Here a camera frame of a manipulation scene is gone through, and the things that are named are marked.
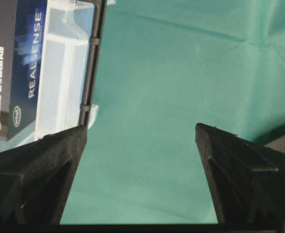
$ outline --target realsense camera box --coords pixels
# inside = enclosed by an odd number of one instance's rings
[[[0,139],[36,118],[47,0],[0,0]]]

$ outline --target teal fabric backdrop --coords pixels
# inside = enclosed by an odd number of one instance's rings
[[[62,223],[214,223],[194,127],[285,124],[285,0],[117,0]]]

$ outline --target black frame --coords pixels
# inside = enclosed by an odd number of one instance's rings
[[[107,0],[82,0],[93,3],[95,7],[92,34],[90,37],[90,46],[88,61],[82,93],[82,102],[80,106],[79,125],[88,126],[90,111],[92,106],[96,72],[100,53],[100,42],[103,35],[104,19],[106,15]]]

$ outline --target white plastic piece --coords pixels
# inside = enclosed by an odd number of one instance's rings
[[[59,5],[67,5],[67,4],[75,5],[76,0],[54,0],[54,2],[56,2]]]
[[[94,125],[98,114],[98,105],[92,104],[88,129]]]
[[[117,0],[108,0],[107,5],[115,5]]]

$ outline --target blue box graphic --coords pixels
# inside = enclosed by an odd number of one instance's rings
[[[36,118],[47,0],[0,0],[0,139]]]

